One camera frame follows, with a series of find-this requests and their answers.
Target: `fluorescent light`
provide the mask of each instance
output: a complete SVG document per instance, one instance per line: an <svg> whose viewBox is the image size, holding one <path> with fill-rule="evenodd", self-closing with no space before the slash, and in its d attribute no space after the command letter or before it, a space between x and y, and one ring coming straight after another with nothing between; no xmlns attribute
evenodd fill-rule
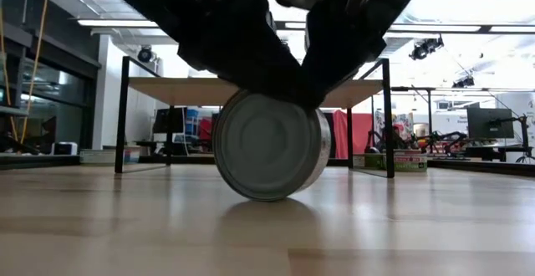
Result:
<svg viewBox="0 0 535 276"><path fill-rule="evenodd" d="M404 33L463 33L477 32L481 26L477 25L424 25L424 24L392 24L391 31Z"/></svg>
<svg viewBox="0 0 535 276"><path fill-rule="evenodd" d="M30 100L30 95L20 95L21 100Z"/></svg>
<svg viewBox="0 0 535 276"><path fill-rule="evenodd" d="M435 91L449 91L449 92L462 92L462 91L481 91L481 92L535 92L535 89L515 89L515 88L436 88Z"/></svg>
<svg viewBox="0 0 535 276"><path fill-rule="evenodd" d="M190 79L216 79L217 75L215 75L215 74L195 74L195 75L188 75L188 78L190 78Z"/></svg>
<svg viewBox="0 0 535 276"><path fill-rule="evenodd" d="M69 75L66 74L63 71L59 71L59 82L58 84L68 84L69 83Z"/></svg>
<svg viewBox="0 0 535 276"><path fill-rule="evenodd" d="M158 28L158 24L149 20L80 19L78 23L96 28Z"/></svg>
<svg viewBox="0 0 535 276"><path fill-rule="evenodd" d="M285 28L291 29L305 29L307 27L306 23L297 23L297 22L286 22L284 24Z"/></svg>
<svg viewBox="0 0 535 276"><path fill-rule="evenodd" d="M384 38L439 38L438 33L386 33Z"/></svg>
<svg viewBox="0 0 535 276"><path fill-rule="evenodd" d="M532 26L511 26L511 25L497 25L492 26L491 33L535 33L535 25Z"/></svg>

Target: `spotlight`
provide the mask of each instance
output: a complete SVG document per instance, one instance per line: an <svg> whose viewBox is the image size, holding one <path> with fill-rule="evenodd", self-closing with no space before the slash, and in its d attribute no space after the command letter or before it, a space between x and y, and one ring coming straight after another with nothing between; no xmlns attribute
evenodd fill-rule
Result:
<svg viewBox="0 0 535 276"><path fill-rule="evenodd" d="M137 54L137 59L141 63L150 63L156 59L156 54L152 52L152 46L141 46L140 52Z"/></svg>
<svg viewBox="0 0 535 276"><path fill-rule="evenodd" d="M475 84L476 83L474 82L474 78L471 75L468 75L465 78L459 79L456 82L454 82L451 87L452 88L466 88L466 87L472 87Z"/></svg>
<svg viewBox="0 0 535 276"><path fill-rule="evenodd" d="M412 50L409 57L413 60L425 59L429 54L434 53L442 47L444 47L442 36L439 38L426 38L419 43L415 43L415 49Z"/></svg>
<svg viewBox="0 0 535 276"><path fill-rule="evenodd" d="M281 43L283 44L284 48L290 52L290 45L288 45L288 41L285 39L281 39Z"/></svg>

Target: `computer monitor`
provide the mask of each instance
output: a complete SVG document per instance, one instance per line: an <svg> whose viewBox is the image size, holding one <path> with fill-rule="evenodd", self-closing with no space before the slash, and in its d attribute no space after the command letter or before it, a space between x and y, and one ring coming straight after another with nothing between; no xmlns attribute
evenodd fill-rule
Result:
<svg viewBox="0 0 535 276"><path fill-rule="evenodd" d="M186 107L173 109L173 121L172 132L182 133L184 132L184 116L187 112ZM152 126L152 132L154 134L167 133L167 116L169 115L169 109L161 109L156 111L156 120Z"/></svg>
<svg viewBox="0 0 535 276"><path fill-rule="evenodd" d="M468 114L468 136L470 138L514 138L512 121L496 122L512 118L509 109L466 109Z"/></svg>

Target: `red panel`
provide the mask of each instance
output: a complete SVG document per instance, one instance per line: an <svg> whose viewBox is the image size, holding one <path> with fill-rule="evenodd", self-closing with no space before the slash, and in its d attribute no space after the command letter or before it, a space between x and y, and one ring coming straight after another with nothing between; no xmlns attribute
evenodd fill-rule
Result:
<svg viewBox="0 0 535 276"><path fill-rule="evenodd" d="M336 139L336 158L348 158L347 114L341 110L333 113L334 137ZM353 153L362 154L368 143L371 130L371 114L353 114Z"/></svg>
<svg viewBox="0 0 535 276"><path fill-rule="evenodd" d="M199 121L199 139L211 140L211 118L203 118Z"/></svg>

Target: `small box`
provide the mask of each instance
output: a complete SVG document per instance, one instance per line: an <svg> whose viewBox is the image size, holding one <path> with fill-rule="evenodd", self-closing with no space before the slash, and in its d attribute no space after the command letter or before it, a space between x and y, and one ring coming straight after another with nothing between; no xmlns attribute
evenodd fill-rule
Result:
<svg viewBox="0 0 535 276"><path fill-rule="evenodd" d="M139 163L141 147L125 146L123 164ZM113 166L115 164L115 146L104 146L103 150L82 150L80 163Z"/></svg>
<svg viewBox="0 0 535 276"><path fill-rule="evenodd" d="M381 170L384 169L383 154L353 155L353 168Z"/></svg>
<svg viewBox="0 0 535 276"><path fill-rule="evenodd" d="M74 142L56 142L52 144L51 155L78 155L78 145Z"/></svg>
<svg viewBox="0 0 535 276"><path fill-rule="evenodd" d="M394 155L394 170L406 172L426 172L427 155Z"/></svg>

